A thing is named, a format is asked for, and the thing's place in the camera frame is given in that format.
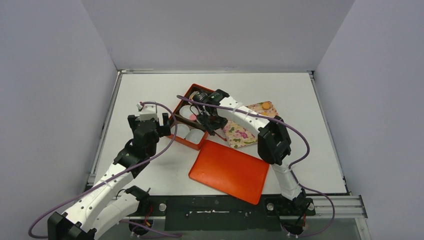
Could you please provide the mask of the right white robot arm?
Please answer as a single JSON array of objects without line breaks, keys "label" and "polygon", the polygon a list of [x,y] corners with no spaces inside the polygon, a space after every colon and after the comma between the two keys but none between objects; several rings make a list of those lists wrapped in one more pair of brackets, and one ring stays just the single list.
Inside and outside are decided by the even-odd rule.
[{"label": "right white robot arm", "polygon": [[218,129],[232,121],[257,139],[259,157],[270,164],[279,183],[284,210],[295,214],[303,207],[305,191],[296,182],[284,158],[291,154],[291,138],[283,119],[265,117],[218,89],[210,94],[197,91],[191,98],[199,113],[196,120],[214,136]]}]

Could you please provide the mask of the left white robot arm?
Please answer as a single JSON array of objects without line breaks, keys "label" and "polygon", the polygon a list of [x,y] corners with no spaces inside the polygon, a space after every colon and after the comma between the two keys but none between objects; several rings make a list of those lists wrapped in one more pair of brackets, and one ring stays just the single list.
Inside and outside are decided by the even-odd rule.
[{"label": "left white robot arm", "polygon": [[149,210],[149,195],[137,186],[127,188],[115,202],[111,200],[157,155],[160,138],[171,135],[169,114],[163,113],[160,122],[155,111],[140,111],[127,120],[133,137],[92,188],[63,213],[52,213],[47,220],[49,240],[97,240],[124,217]]}]

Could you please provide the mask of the orange tin lid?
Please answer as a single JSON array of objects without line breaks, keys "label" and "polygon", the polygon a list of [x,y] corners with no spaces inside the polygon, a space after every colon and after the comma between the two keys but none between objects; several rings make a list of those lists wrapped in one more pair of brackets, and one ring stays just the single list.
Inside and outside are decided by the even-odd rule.
[{"label": "orange tin lid", "polygon": [[206,140],[188,177],[217,191],[257,205],[269,167],[268,163],[259,158]]}]

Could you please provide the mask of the floral tray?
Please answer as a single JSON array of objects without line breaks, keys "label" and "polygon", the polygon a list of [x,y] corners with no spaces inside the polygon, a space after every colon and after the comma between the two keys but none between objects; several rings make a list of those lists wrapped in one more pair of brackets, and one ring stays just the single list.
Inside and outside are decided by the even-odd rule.
[{"label": "floral tray", "polygon": [[[262,109],[262,103],[259,102],[255,104],[247,105],[246,107],[249,108],[252,111],[255,111],[258,114],[261,114],[263,116],[267,117],[275,117],[278,116],[278,111],[274,107],[273,103],[271,101],[265,101],[269,102],[271,104],[271,108],[264,110]],[[240,126],[239,124],[228,120],[228,123],[223,128],[223,132],[226,137],[226,141],[228,142],[229,146],[233,149],[254,145],[257,143],[258,139],[249,132],[246,128]]]}]

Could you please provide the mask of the orange cookie tin box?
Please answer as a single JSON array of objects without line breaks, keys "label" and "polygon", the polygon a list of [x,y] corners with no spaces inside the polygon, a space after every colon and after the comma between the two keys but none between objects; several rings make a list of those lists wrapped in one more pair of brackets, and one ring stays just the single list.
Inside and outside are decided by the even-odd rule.
[{"label": "orange cookie tin box", "polygon": [[[187,101],[183,101],[183,100],[180,100],[179,101],[179,103],[178,103],[178,105],[176,106],[176,108],[174,109],[174,111],[173,111],[173,113],[174,113],[174,116],[175,116],[175,119],[176,120],[174,120],[172,117],[170,117],[169,118],[169,122],[170,122],[170,126],[172,127],[173,125],[175,125],[175,124],[185,124],[185,125],[187,125],[189,128],[190,128],[190,130],[192,130],[192,129],[199,129],[199,130],[202,130],[203,132],[204,132],[204,136],[203,136],[203,138],[202,138],[202,140],[201,140],[201,142],[199,143],[199,144],[193,144],[192,142],[189,142],[189,141],[187,141],[187,140],[185,140],[185,139],[183,139],[183,138],[180,138],[180,137],[178,137],[178,136],[176,136],[175,137],[175,140],[178,142],[178,143],[180,143],[180,144],[183,144],[183,145],[185,145],[185,146],[187,146],[187,147],[189,147],[189,148],[192,148],[192,149],[194,149],[194,150],[196,150],[196,151],[199,151],[201,148],[202,148],[202,146],[203,146],[203,144],[204,144],[204,142],[206,141],[206,139],[207,139],[207,137],[210,135],[207,131],[206,131],[206,129],[197,121],[197,119],[196,119],[196,121],[190,121],[190,120],[188,120],[188,119],[185,119],[185,118],[183,118],[183,117],[181,117],[180,116],[180,114],[179,114],[179,110],[180,110],[180,108],[181,107],[183,107],[183,106],[185,106],[185,105],[190,105],[190,103],[189,102],[187,102]],[[170,136],[168,136],[169,138],[172,138],[174,136],[174,134],[173,133],[171,133],[171,135]]]}]

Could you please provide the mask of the pink round cookie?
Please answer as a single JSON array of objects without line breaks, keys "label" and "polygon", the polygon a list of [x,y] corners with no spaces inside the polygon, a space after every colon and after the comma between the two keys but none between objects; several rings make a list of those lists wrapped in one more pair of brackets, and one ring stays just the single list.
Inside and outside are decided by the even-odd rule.
[{"label": "pink round cookie", "polygon": [[197,116],[195,114],[191,114],[190,117],[189,117],[189,119],[191,121],[196,121],[197,120]]}]

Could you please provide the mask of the round orange cookie top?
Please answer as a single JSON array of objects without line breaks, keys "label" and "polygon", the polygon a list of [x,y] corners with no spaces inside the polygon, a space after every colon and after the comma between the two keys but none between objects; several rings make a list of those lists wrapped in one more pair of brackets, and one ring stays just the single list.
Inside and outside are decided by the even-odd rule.
[{"label": "round orange cookie top", "polygon": [[261,107],[262,107],[263,110],[268,110],[268,109],[271,108],[271,104],[269,102],[263,102],[261,104]]}]

